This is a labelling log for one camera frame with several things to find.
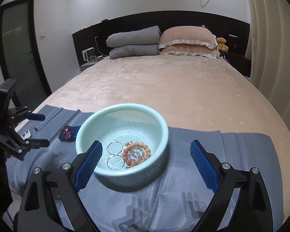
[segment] gray-blue sheet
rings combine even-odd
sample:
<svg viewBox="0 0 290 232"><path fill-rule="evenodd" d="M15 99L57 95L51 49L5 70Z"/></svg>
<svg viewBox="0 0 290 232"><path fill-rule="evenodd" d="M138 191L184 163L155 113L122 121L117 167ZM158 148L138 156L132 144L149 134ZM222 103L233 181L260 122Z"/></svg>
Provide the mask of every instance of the gray-blue sheet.
<svg viewBox="0 0 290 232"><path fill-rule="evenodd" d="M30 129L33 138L48 138L48 148L32 150L24 161L7 160L10 185L21 195L35 167L53 170L76 157L75 143L58 139L63 125L81 125L92 113L45 106L43 122L29 121L19 133ZM190 157L191 141L198 139L204 148L221 162L235 169L258 167L268 190L274 231L283 221L282 178L271 138L258 133L201 132L169 127L170 160L163 175L154 183L133 193L119 193L105 187L93 174L79 196L89 215L102 232L108 231L191 231L213 197L206 188ZM234 210L238 191L234 191L228 211L220 225L226 226ZM57 202L65 226L71 224L60 201Z"/></svg>

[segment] power cord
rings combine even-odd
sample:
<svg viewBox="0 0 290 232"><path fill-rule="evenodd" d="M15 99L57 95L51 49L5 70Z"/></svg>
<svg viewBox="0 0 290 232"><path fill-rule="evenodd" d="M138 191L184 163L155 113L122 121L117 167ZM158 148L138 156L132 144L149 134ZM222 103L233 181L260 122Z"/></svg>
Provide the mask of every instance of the power cord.
<svg viewBox="0 0 290 232"><path fill-rule="evenodd" d="M224 55L224 54L222 54L222 58L223 58L224 60L226 60L226 61L228 62L229 65L231 65L230 62L225 58L225 55Z"/></svg>
<svg viewBox="0 0 290 232"><path fill-rule="evenodd" d="M98 50L98 52L99 52L101 55L103 55L103 56L108 56L108 55L103 54L103 53L99 50L99 47L98 47L98 44L97 44L97 38L98 38L98 36L95 37L95 42L96 42L96 46L97 46L97 50Z"/></svg>

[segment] teddy bear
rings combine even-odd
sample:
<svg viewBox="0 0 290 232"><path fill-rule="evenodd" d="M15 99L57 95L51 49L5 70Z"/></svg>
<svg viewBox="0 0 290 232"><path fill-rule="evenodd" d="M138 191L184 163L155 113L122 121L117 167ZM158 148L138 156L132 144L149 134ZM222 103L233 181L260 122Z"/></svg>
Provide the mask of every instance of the teddy bear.
<svg viewBox="0 0 290 232"><path fill-rule="evenodd" d="M217 49L219 51L222 50L223 52L228 52L229 47L225 45L227 40L224 39L223 37L217 37L216 40L217 40L217 43L218 43Z"/></svg>

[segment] curtain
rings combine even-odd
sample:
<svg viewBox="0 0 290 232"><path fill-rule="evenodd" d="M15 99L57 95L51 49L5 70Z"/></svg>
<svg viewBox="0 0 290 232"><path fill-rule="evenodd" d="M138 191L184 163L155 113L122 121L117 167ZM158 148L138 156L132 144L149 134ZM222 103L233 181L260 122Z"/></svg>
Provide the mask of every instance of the curtain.
<svg viewBox="0 0 290 232"><path fill-rule="evenodd" d="M290 5L286 0L248 1L251 82L273 105L290 131Z"/></svg>

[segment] bracelet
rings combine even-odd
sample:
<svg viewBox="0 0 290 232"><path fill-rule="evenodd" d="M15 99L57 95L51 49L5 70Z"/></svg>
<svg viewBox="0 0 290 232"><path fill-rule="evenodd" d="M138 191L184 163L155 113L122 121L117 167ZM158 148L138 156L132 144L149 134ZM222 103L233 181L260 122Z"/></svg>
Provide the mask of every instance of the bracelet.
<svg viewBox="0 0 290 232"><path fill-rule="evenodd" d="M124 162L130 166L137 166L142 162L149 159L151 156L150 149L148 146L142 142L127 142L125 141L126 148L123 150L122 158Z"/></svg>

